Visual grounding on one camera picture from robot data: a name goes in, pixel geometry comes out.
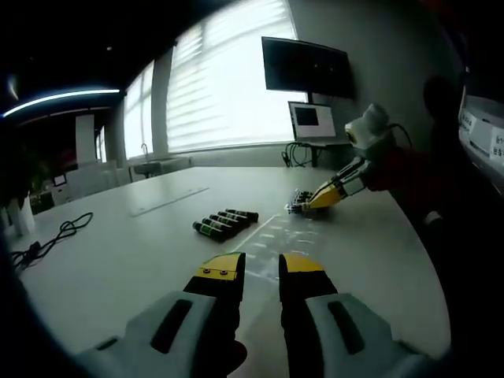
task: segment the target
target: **white window blind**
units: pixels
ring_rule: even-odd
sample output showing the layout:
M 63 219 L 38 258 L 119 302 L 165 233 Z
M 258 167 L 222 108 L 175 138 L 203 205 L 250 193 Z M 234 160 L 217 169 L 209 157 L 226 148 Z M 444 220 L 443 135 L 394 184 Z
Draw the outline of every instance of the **white window blind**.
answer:
M 151 97 L 154 62 L 150 63 L 126 91 L 124 101 L 124 148 L 126 158 L 143 155 L 142 145 L 152 153 Z
M 102 130 L 96 137 L 95 144 L 96 144 L 96 158 L 102 161 L 102 163 L 106 163 L 107 153 L 105 150 L 105 127 L 102 127 Z
M 285 0 L 246 0 L 197 24 L 173 51 L 166 104 L 169 152 L 293 140 L 287 101 L 267 91 L 262 36 L 295 39 Z

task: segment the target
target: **led strip light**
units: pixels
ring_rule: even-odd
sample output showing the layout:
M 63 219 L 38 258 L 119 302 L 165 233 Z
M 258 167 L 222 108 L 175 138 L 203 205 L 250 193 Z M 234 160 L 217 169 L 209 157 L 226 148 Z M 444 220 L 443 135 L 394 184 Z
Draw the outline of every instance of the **led strip light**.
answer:
M 26 102 L 23 105 L 16 106 L 15 108 L 12 108 L 8 112 L 3 113 L 3 117 L 10 116 L 12 113 L 15 113 L 18 110 L 28 108 L 29 106 L 39 104 L 40 102 L 46 102 L 46 101 L 52 101 L 56 100 L 58 98 L 65 98 L 65 97 L 73 97 L 73 96 L 82 96 L 82 95 L 101 95 L 105 93 L 119 93 L 118 89 L 95 89 L 92 91 L 78 91 L 78 92 L 69 92 L 69 93 L 61 93 L 61 94 L 55 94 L 53 96 L 48 96 L 48 97 L 42 97 L 37 100 L 33 100 L 30 102 Z

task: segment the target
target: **white table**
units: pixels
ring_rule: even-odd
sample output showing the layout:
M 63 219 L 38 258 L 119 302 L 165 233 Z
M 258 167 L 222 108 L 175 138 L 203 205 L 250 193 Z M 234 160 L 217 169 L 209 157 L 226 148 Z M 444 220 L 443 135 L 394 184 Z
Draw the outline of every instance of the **white table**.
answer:
M 122 335 L 129 319 L 169 291 L 182 290 L 203 261 L 234 250 L 261 222 L 283 213 L 295 188 L 314 190 L 333 174 L 320 169 L 187 169 L 41 213 L 35 217 L 37 231 L 11 247 L 45 242 L 63 221 L 94 212 L 84 230 L 56 245 L 21 276 L 47 327 L 69 352 L 78 353 Z M 131 215 L 205 187 L 209 189 Z M 259 225 L 223 245 L 191 228 L 193 221 L 224 208 L 259 212 Z M 395 200 L 387 192 L 363 191 L 333 211 L 334 220 L 325 225 L 332 243 L 313 258 L 339 292 L 350 292 L 389 321 L 396 339 L 440 356 L 450 344 L 443 291 Z M 241 306 L 237 338 L 247 346 L 249 358 L 233 376 L 286 376 L 277 289 L 254 290 L 248 278 L 245 285 L 249 296 Z

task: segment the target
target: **cable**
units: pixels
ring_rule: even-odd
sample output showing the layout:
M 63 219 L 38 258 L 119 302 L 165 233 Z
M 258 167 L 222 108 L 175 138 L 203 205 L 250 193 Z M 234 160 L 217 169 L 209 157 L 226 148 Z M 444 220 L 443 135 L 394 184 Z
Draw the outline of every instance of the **cable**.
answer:
M 44 258 L 57 243 L 69 238 L 70 236 L 74 236 L 77 231 L 86 227 L 89 222 L 91 222 L 91 219 L 93 219 L 93 215 L 93 213 L 85 213 L 75 220 L 66 220 L 61 224 L 60 231 L 56 237 L 45 243 L 43 246 L 41 246 L 39 242 L 35 242 L 30 245 L 30 248 L 23 252 L 12 252 L 10 255 L 13 259 L 14 268 L 23 271 L 32 266 L 35 261 Z M 76 224 L 85 217 L 88 217 L 88 219 L 86 219 L 84 223 Z
M 302 159 L 302 162 L 298 161 L 295 156 L 295 150 L 297 147 L 304 147 L 306 149 L 311 148 L 311 145 L 308 143 L 301 142 L 291 142 L 285 146 L 285 150 L 282 152 L 282 159 L 285 165 L 290 167 L 305 167 L 306 164 L 309 164 L 312 160 L 308 160 L 308 150 L 305 150 L 305 156 Z
M 406 131 L 406 129 L 402 125 L 400 125 L 400 124 L 391 124 L 390 128 L 400 128 L 402 130 L 402 132 L 404 133 L 404 135 L 406 135 L 406 138 L 408 139 L 409 146 L 411 148 L 413 148 L 413 143 L 411 142 L 410 134 L 408 134 L 408 132 Z

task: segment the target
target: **white wall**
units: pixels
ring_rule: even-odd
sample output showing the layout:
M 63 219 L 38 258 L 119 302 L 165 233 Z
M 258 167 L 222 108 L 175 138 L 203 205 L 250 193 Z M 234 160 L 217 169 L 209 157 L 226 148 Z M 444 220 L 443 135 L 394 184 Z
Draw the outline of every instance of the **white wall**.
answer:
M 362 115 L 372 102 L 384 106 L 391 122 L 403 124 L 415 148 L 428 150 L 432 120 L 424 107 L 423 86 L 435 74 L 456 81 L 457 66 L 439 25 L 416 0 L 289 0 L 298 38 L 345 50 L 357 88 L 355 101 L 315 96 L 315 101 L 333 108 L 336 131 Z M 166 156 L 166 94 L 172 51 L 154 64 L 152 88 L 153 147 L 156 158 Z M 116 139 L 117 164 L 126 162 L 124 131 L 114 127 L 107 136 Z M 406 145 L 400 132 L 398 141 Z M 283 146 L 263 146 L 181 154 L 192 156 L 194 165 L 283 166 Z M 322 166 L 340 166 L 351 151 L 339 148 L 324 153 Z
M 96 161 L 95 116 L 87 114 L 76 117 L 77 164 Z
M 172 49 L 155 61 L 152 83 L 152 147 L 156 158 L 168 153 L 166 140 L 166 96 L 172 69 Z
M 337 128 L 378 102 L 402 124 L 419 150 L 428 150 L 432 120 L 423 86 L 440 74 L 455 82 L 453 62 L 439 25 L 416 0 L 290 0 L 298 38 L 348 53 L 355 102 L 316 98 L 333 107 Z M 404 138 L 397 137 L 402 144 Z
M 117 167 L 126 166 L 124 148 L 124 100 L 111 111 L 105 124 L 105 148 L 107 160 L 115 160 Z

